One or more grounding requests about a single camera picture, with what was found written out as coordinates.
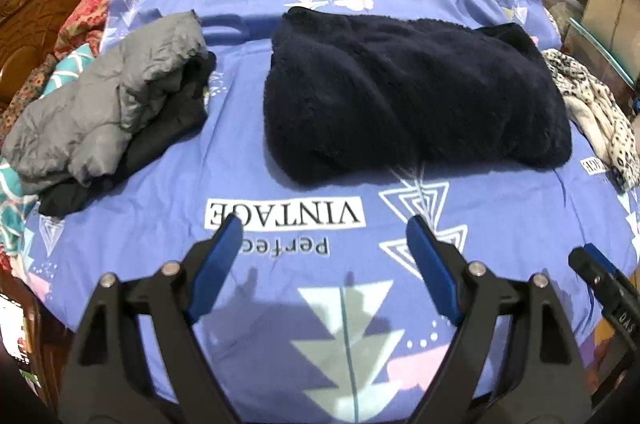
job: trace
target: blue bed sheet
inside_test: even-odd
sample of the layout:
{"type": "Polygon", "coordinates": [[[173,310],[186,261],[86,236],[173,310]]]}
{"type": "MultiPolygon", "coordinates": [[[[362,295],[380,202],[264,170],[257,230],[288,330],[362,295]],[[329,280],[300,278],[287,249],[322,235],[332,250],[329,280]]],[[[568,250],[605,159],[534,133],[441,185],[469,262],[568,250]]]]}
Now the blue bed sheet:
{"type": "MultiPolygon", "coordinates": [[[[539,0],[114,0],[105,48],[145,17],[189,9],[200,16],[218,57],[209,119],[200,134],[83,212],[59,222],[34,210],[26,262],[46,306],[75,328],[102,273],[152,274],[234,211],[245,225],[242,249],[195,332],[242,419],[405,419],[454,330],[437,314],[406,246],[406,221],[422,213],[439,239],[500,276],[547,271],[581,343],[599,308],[568,254],[593,242],[631,273],[640,248],[637,192],[617,194],[575,126],[572,158],[553,171],[424,166],[297,187],[271,160],[262,119],[270,35],[294,4],[472,28],[506,22],[506,8],[540,48],[559,44],[539,0]]],[[[171,398],[152,325],[143,319],[142,327],[156,389],[171,398]]],[[[502,322],[478,393],[492,388],[505,336],[502,322]]]]}

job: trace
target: teal and white cloth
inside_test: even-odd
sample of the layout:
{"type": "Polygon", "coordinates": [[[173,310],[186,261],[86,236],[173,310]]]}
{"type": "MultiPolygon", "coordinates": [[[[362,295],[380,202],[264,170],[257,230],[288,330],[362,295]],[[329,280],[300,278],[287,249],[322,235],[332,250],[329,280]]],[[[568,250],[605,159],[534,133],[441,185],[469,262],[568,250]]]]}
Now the teal and white cloth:
{"type": "MultiPolygon", "coordinates": [[[[56,65],[42,96],[75,81],[94,61],[89,43],[78,47],[56,65]]],[[[23,195],[20,177],[6,159],[0,162],[0,244],[8,255],[19,254],[24,248],[24,221],[35,205],[36,195],[23,195]]]]}

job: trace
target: gray puffer jacket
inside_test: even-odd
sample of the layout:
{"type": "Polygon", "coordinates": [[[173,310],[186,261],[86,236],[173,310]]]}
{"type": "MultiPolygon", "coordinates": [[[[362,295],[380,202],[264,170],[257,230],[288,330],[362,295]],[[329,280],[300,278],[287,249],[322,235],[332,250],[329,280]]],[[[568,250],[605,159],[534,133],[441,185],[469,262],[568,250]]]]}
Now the gray puffer jacket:
{"type": "Polygon", "coordinates": [[[4,141],[2,156],[24,194],[74,177],[112,174],[133,134],[180,89],[182,68],[207,55],[193,12],[172,14],[133,31],[99,56],[77,81],[32,102],[4,141]]]}

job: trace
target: silver bolt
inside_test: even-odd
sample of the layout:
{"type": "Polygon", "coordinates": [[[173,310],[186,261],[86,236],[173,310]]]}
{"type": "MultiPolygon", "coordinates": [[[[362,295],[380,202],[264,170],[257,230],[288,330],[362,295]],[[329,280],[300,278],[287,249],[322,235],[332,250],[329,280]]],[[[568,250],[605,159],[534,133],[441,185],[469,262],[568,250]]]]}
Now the silver bolt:
{"type": "Polygon", "coordinates": [[[549,278],[546,277],[544,274],[542,274],[541,272],[534,274],[533,275],[533,285],[535,285],[536,287],[540,287],[541,289],[543,289],[544,287],[546,287],[547,285],[549,285],[549,278]]]}
{"type": "Polygon", "coordinates": [[[168,261],[160,269],[165,276],[175,276],[180,272],[179,261],[168,261]]]}
{"type": "Polygon", "coordinates": [[[484,276],[484,274],[486,274],[486,265],[484,263],[482,263],[481,261],[472,261],[469,264],[469,272],[473,275],[473,276],[484,276]]]}
{"type": "Polygon", "coordinates": [[[116,283],[116,275],[113,272],[103,274],[100,278],[100,286],[104,287],[105,289],[113,287],[114,283],[116,283]]]}

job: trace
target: wooden headboard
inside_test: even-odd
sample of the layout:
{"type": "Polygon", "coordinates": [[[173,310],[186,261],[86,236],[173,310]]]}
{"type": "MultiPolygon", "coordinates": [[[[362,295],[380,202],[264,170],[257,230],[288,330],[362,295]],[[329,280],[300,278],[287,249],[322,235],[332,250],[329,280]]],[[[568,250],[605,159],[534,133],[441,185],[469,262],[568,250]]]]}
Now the wooden headboard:
{"type": "Polygon", "coordinates": [[[81,0],[0,0],[0,108],[53,53],[58,31],[81,0]]]}

